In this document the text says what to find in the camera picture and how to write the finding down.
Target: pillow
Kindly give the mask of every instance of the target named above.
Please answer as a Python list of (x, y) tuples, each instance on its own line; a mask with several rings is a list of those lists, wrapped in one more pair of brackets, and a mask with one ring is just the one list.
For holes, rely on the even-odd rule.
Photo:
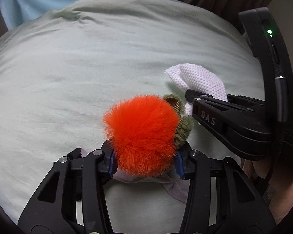
[[(17, 222), (54, 161), (74, 148), (102, 145), (101, 119), (113, 103), (138, 94), (183, 94), (165, 74), (181, 63), (215, 73), (228, 94), (264, 99), (260, 64), (239, 32), (185, 3), (83, 0), (4, 34), (0, 204), (12, 220)], [(188, 141), (208, 157), (234, 156), (198, 124)], [(154, 196), (146, 195), (146, 185), (154, 187)], [(178, 232), (185, 204), (158, 185), (107, 185), (115, 232)], [(134, 211), (122, 214), (127, 205)], [(150, 205), (158, 205), (160, 214)]]

